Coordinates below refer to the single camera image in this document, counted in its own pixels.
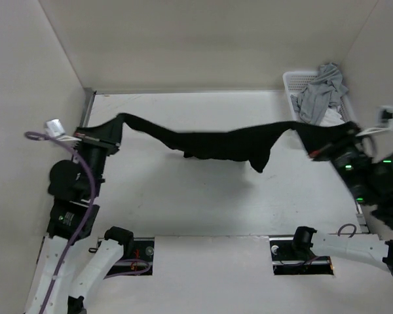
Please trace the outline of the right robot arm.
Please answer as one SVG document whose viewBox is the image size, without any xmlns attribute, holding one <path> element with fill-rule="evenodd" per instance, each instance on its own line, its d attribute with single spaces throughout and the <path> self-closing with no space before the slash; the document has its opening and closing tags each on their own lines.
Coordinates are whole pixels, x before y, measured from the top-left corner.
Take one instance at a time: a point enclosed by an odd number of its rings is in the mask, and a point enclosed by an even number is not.
<svg viewBox="0 0 393 314">
<path fill-rule="evenodd" d="M 324 128 L 319 139 L 305 132 L 299 136 L 309 157 L 329 161 L 354 200 L 375 206 L 372 215 L 393 230 L 393 153 L 377 162 L 366 153 L 362 140 L 373 132 L 346 123 Z M 393 239 L 341 237 L 300 226 L 290 245 L 292 254 L 300 259 L 334 256 L 375 266 L 393 276 Z"/>
</svg>

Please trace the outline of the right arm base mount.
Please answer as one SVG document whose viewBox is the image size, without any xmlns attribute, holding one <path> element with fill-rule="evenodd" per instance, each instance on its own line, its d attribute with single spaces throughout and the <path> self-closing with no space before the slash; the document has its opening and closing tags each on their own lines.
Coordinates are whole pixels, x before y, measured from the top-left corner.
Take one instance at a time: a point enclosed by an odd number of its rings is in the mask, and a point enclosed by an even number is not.
<svg viewBox="0 0 393 314">
<path fill-rule="evenodd" d="M 310 251 L 298 251 L 294 235 L 270 235 L 272 271 L 274 275 L 333 275 L 333 264 L 328 256 L 317 257 Z"/>
</svg>

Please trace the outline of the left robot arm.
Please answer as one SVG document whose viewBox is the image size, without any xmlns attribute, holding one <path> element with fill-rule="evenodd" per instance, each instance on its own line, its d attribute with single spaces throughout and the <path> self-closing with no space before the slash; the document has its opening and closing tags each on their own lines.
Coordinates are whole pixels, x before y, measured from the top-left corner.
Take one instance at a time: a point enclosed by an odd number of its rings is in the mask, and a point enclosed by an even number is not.
<svg viewBox="0 0 393 314">
<path fill-rule="evenodd" d="M 33 141 L 50 141 L 72 155 L 70 160 L 54 164 L 49 173 L 48 193 L 54 203 L 47 226 L 48 251 L 27 312 L 86 313 L 109 270 L 134 253 L 133 233 L 112 227 L 80 274 L 75 273 L 100 210 L 94 201 L 104 183 L 105 161 L 119 150 L 122 126 L 107 122 L 98 127 L 77 128 L 69 136 L 59 121 L 53 120 L 47 124 L 45 134 L 27 131 L 24 135 Z"/>
</svg>

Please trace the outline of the black tank top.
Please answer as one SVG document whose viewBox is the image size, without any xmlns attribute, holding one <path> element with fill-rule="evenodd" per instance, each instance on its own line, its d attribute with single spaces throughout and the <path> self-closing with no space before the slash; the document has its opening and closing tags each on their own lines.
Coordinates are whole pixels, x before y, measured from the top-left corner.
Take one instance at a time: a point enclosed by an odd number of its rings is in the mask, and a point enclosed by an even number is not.
<svg viewBox="0 0 393 314">
<path fill-rule="evenodd" d="M 199 160 L 230 160 L 249 162 L 258 173 L 262 173 L 271 155 L 271 149 L 281 135 L 295 131 L 305 150 L 310 154 L 326 144 L 354 135 L 360 128 L 354 122 L 323 127 L 300 122 L 281 121 L 240 128 L 232 131 L 202 132 L 173 131 L 133 114 L 121 113 L 117 118 L 132 130 L 145 133 L 172 150 L 183 152 L 184 158 Z"/>
</svg>

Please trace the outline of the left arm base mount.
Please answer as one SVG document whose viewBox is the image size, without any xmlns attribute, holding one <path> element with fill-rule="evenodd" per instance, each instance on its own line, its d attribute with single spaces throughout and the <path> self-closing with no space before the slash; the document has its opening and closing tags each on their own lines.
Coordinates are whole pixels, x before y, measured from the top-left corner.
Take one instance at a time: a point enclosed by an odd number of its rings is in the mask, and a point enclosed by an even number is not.
<svg viewBox="0 0 393 314">
<path fill-rule="evenodd" d="M 120 260 L 109 270 L 108 275 L 125 272 L 137 272 L 149 269 L 143 275 L 153 274 L 153 259 L 155 255 L 155 238 L 136 237 L 132 250 L 124 253 Z"/>
</svg>

